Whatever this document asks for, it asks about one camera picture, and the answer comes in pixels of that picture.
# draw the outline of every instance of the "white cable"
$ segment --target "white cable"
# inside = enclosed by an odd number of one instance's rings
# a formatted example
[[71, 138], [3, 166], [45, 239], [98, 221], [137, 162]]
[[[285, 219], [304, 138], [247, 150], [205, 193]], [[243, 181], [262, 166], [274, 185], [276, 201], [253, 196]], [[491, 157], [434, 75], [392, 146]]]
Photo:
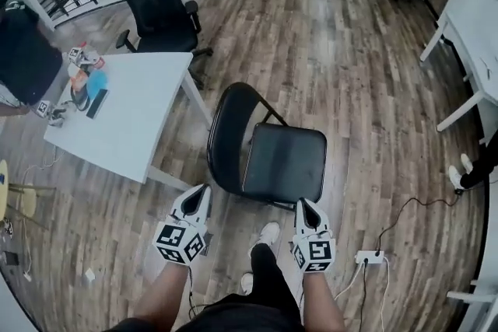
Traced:
[[[39, 170], [45, 170], [49, 167], [52, 167], [56, 162], [58, 162], [62, 158], [62, 156], [65, 154], [65, 152], [63, 151], [62, 154], [58, 158], [55, 158], [55, 154], [56, 154], [56, 147], [54, 145], [54, 148], [52, 149], [52, 155], [53, 155], [52, 162], [47, 164], [45, 162], [45, 158], [44, 158], [44, 164], [42, 166], [31, 165], [30, 167], [28, 167], [23, 173], [23, 178], [21, 179], [21, 184], [24, 184], [26, 177], [27, 177], [27, 174], [30, 170], [32, 170], [33, 168], [37, 168]], [[27, 237], [27, 233], [26, 233], [26, 219], [25, 218], [23, 218], [23, 230], [24, 230], [23, 231], [24, 232], [24, 244], [26, 245], [26, 251], [28, 253], [28, 259], [29, 259], [29, 266], [28, 266], [28, 269], [25, 271], [25, 274], [29, 274], [31, 271], [31, 265], [33, 264], [33, 261], [31, 259], [30, 245], [28, 245], [28, 237]]]
[[346, 292], [349, 288], [352, 287], [352, 284], [353, 282], [356, 280], [356, 277], [358, 276], [359, 274], [359, 271], [361, 270], [361, 267], [363, 267], [363, 262], [361, 263], [358, 263], [358, 266], [356, 267], [356, 271], [355, 271], [355, 274], [353, 275], [352, 277], [352, 280], [351, 282], [349, 283], [349, 285], [346, 287], [346, 289], [344, 289], [343, 291], [341, 291], [339, 294], [337, 294], [337, 296], [334, 298], [334, 300], [337, 300], [337, 298], [342, 295], [344, 292]]
[[386, 285], [386, 290], [384, 291], [384, 296], [382, 297], [382, 305], [381, 305], [382, 332], [384, 332], [384, 302], [386, 301], [386, 294], [388, 293], [388, 289], [389, 289], [389, 260], [385, 256], [384, 256], [384, 260], [386, 260], [386, 263], [388, 264], [388, 284]]

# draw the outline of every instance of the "white sneaker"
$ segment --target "white sneaker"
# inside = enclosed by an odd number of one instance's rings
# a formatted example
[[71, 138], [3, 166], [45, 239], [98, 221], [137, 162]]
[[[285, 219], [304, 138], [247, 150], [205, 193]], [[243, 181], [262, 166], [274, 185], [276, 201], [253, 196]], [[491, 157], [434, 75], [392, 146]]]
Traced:
[[252, 273], [246, 273], [242, 276], [240, 280], [240, 286], [242, 287], [242, 291], [247, 296], [252, 292], [252, 284], [254, 277]]
[[263, 230], [259, 235], [258, 241], [253, 246], [251, 246], [247, 255], [251, 257], [252, 248], [254, 248], [259, 243], [266, 243], [268, 246], [273, 245], [275, 242], [277, 242], [279, 234], [280, 234], [280, 225], [277, 222], [268, 223], [267, 225], [265, 225], [265, 227], [263, 227]]
[[464, 188], [460, 185], [461, 174], [458, 172], [456, 167], [451, 165], [448, 168], [448, 175], [450, 176], [451, 183], [453, 184], [455, 190], [464, 190]]
[[472, 161], [467, 156], [467, 154], [461, 154], [460, 160], [461, 160], [461, 164], [465, 168], [465, 172], [467, 172], [467, 174], [469, 174], [474, 169], [474, 166], [472, 165]]

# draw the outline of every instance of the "wooden floor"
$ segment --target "wooden floor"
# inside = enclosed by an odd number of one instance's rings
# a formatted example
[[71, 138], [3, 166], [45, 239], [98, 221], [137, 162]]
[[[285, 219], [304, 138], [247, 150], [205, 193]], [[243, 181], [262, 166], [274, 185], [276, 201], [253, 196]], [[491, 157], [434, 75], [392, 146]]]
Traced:
[[[478, 138], [472, 116], [436, 132], [437, 123], [467, 93], [449, 47], [438, 45], [425, 68], [419, 67], [418, 56], [434, 31], [420, 0], [197, 1], [200, 45], [215, 49], [212, 58], [193, 66], [205, 81], [202, 95], [209, 108], [215, 109], [230, 83], [244, 81], [290, 124], [327, 136], [320, 205], [338, 236], [334, 270], [328, 275], [333, 292], [347, 286], [356, 251], [375, 247], [378, 234], [408, 198], [453, 201], [447, 166], [458, 164], [461, 152], [474, 159]], [[100, 52], [113, 53], [124, 29], [136, 38], [133, 17], [121, 4], [61, 26], [55, 41], [67, 50], [88, 40]], [[53, 147], [44, 142], [44, 129], [44, 121], [32, 114], [5, 123], [0, 157], [8, 160], [12, 181], [20, 181], [29, 165], [51, 161]], [[153, 163], [189, 183], [212, 183], [206, 139], [207, 131], [181, 93]], [[33, 282], [18, 268], [2, 266], [21, 303], [43, 331], [97, 331], [125, 318], [158, 271], [151, 239], [179, 193], [150, 180], [140, 185], [69, 154], [50, 169], [31, 170], [26, 181], [50, 184], [57, 191], [40, 200], [35, 219], [43, 227], [26, 222]], [[274, 249], [298, 297], [300, 279], [288, 245], [293, 215], [212, 185], [213, 238], [207, 256], [195, 265], [195, 302], [210, 303], [240, 291], [240, 277], [249, 270], [247, 249], [271, 220], [282, 226]], [[22, 223], [9, 215], [15, 238], [2, 246], [20, 252]], [[472, 279], [483, 217], [480, 190], [464, 194], [453, 208], [415, 203], [405, 208], [382, 241], [391, 262], [387, 332], [444, 330], [455, 311], [446, 292], [465, 290]], [[83, 276], [88, 268], [96, 275], [93, 283]], [[363, 332], [381, 330], [386, 281], [385, 264], [368, 267]], [[362, 294], [359, 278], [339, 300], [349, 330], [359, 328]], [[188, 319], [187, 309], [184, 303], [178, 326]]]

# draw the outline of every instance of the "blue object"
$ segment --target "blue object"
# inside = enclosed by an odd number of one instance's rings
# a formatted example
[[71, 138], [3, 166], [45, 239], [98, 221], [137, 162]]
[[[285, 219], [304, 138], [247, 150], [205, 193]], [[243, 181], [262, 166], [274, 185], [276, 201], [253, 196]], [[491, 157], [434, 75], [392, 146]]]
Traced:
[[104, 71], [96, 69], [93, 71], [86, 81], [86, 92], [90, 100], [95, 99], [101, 89], [107, 88], [107, 76]]

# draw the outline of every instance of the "black shirt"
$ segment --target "black shirt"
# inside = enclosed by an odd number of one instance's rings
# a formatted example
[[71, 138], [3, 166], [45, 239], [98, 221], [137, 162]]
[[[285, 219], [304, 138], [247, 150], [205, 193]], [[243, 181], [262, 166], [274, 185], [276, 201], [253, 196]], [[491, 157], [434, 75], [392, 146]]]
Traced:
[[[156, 332], [154, 326], [144, 320], [128, 318], [110, 331]], [[177, 332], [304, 332], [297, 320], [280, 310], [255, 304], [219, 304], [206, 308]]]
[[40, 101], [61, 65], [61, 52], [38, 30], [39, 16], [23, 3], [7, 6], [0, 22], [0, 82], [25, 104]]

